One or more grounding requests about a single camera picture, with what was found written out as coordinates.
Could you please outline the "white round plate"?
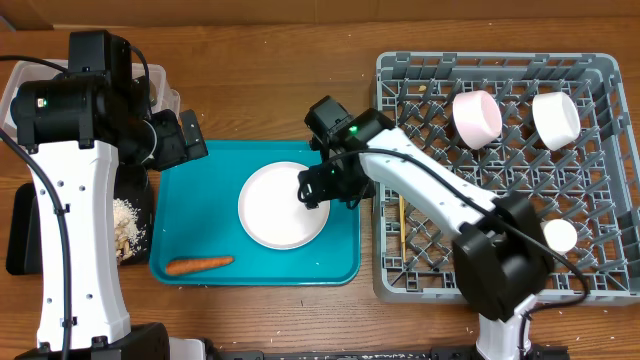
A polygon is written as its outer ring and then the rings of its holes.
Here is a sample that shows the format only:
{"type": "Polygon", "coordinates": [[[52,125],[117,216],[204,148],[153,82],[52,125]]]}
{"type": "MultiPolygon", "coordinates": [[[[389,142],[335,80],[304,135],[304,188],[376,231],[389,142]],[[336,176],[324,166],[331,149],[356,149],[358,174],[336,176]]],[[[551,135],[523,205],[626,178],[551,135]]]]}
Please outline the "white round plate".
{"type": "Polygon", "coordinates": [[[258,244],[292,250],[311,242],[325,227],[330,203],[307,209],[298,199],[298,175],[307,167],[275,162],[254,172],[238,198],[238,215],[245,232],[258,244]]]}

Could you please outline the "white bowl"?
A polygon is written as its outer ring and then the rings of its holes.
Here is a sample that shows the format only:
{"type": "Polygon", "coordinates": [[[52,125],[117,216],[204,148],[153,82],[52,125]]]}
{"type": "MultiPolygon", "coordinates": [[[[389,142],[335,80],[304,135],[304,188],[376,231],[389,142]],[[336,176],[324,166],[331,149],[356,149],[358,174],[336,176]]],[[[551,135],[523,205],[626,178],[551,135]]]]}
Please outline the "white bowl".
{"type": "Polygon", "coordinates": [[[564,92],[536,95],[532,102],[532,115],[536,132],[551,151],[570,144],[580,134],[578,110],[564,92]]]}

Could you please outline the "pink-white bowl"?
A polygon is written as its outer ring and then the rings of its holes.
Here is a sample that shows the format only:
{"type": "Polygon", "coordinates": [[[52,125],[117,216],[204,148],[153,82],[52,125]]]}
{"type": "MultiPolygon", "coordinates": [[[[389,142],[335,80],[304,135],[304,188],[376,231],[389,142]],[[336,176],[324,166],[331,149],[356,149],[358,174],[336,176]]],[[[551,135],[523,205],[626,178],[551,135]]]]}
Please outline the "pink-white bowl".
{"type": "Polygon", "coordinates": [[[462,141],[473,150],[486,146],[501,134],[499,105],[484,90],[457,94],[453,100],[452,115],[462,141]]]}

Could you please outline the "orange carrot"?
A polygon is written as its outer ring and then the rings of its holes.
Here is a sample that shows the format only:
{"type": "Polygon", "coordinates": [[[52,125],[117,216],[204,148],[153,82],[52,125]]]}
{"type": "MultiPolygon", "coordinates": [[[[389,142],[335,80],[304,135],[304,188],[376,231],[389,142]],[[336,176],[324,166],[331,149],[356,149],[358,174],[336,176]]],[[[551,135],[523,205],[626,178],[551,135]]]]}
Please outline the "orange carrot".
{"type": "Polygon", "coordinates": [[[224,267],[233,262],[234,258],[231,256],[215,258],[176,259],[172,260],[165,267],[165,272],[170,276],[182,276],[224,267]]]}

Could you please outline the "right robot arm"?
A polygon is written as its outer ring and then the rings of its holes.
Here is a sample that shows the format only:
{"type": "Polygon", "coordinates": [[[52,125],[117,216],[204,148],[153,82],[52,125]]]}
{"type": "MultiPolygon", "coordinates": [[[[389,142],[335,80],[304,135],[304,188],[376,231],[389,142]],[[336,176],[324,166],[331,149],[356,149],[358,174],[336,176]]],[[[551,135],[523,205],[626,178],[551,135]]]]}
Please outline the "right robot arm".
{"type": "Polygon", "coordinates": [[[298,176],[297,197],[307,208],[329,200],[355,207],[380,183],[451,238],[456,284],[480,329],[474,345],[433,349],[432,358],[568,358],[565,347],[532,343],[529,325],[535,313],[578,305],[590,294],[565,256],[577,243],[570,223],[540,220],[520,192],[498,196],[461,179],[374,108],[354,117],[326,96],[304,122],[322,158],[298,176]]]}

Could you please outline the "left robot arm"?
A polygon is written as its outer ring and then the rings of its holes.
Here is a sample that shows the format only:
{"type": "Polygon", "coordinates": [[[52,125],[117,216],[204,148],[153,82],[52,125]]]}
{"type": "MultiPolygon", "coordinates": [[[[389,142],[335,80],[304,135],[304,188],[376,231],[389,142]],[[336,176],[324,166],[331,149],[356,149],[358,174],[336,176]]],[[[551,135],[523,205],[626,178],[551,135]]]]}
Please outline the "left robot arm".
{"type": "Polygon", "coordinates": [[[43,304],[30,359],[212,359],[208,339],[135,325],[118,276],[118,167],[163,171],[207,155],[192,111],[153,112],[141,52],[105,30],[74,32],[66,66],[20,85],[5,144],[29,167],[39,213],[43,304]]]}

